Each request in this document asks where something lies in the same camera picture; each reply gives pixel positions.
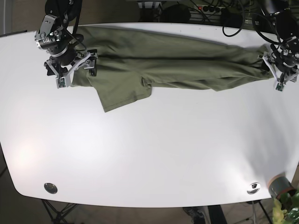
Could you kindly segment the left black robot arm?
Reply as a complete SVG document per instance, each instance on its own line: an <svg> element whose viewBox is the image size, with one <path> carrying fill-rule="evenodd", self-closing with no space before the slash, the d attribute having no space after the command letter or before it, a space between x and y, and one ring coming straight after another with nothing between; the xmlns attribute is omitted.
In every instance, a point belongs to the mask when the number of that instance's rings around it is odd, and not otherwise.
<svg viewBox="0 0 299 224"><path fill-rule="evenodd" d="M275 89L283 91L287 82L296 82L299 75L299 25L286 0L258 0L262 14L252 15L254 30L270 43L271 52L264 52L262 60L276 80ZM256 17L265 19L277 41L264 36L256 25Z"/></svg>

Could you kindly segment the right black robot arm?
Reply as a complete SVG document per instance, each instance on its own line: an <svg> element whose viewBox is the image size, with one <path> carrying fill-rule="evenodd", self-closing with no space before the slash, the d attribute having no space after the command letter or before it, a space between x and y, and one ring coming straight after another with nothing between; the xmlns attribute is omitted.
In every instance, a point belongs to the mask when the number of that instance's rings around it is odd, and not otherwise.
<svg viewBox="0 0 299 224"><path fill-rule="evenodd" d="M71 85L71 73L83 68L97 75L97 50L88 50L84 36L77 33L81 0L48 0L45 17L35 34L37 47L50 54L44 63L47 76L55 76L58 88Z"/></svg>

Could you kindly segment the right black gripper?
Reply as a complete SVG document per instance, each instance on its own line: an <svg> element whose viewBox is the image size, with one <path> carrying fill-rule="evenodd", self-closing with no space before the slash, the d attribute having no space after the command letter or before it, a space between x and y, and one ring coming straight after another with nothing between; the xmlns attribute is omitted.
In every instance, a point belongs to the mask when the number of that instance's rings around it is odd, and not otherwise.
<svg viewBox="0 0 299 224"><path fill-rule="evenodd" d="M57 88L65 88L71 85L71 74L83 68L90 76L97 76L97 53L96 49L75 50L67 49L64 54L54 55L44 63L47 76L55 76Z"/></svg>

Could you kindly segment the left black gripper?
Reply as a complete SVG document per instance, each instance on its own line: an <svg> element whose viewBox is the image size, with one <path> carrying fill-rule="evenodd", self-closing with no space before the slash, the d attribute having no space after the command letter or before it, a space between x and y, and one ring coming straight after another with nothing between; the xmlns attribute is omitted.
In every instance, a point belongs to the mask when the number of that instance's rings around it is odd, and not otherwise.
<svg viewBox="0 0 299 224"><path fill-rule="evenodd" d="M290 49L279 52L276 47L271 47L272 52L264 52L262 60L275 79L274 88L282 92L287 82L297 82L299 75L299 53Z"/></svg>

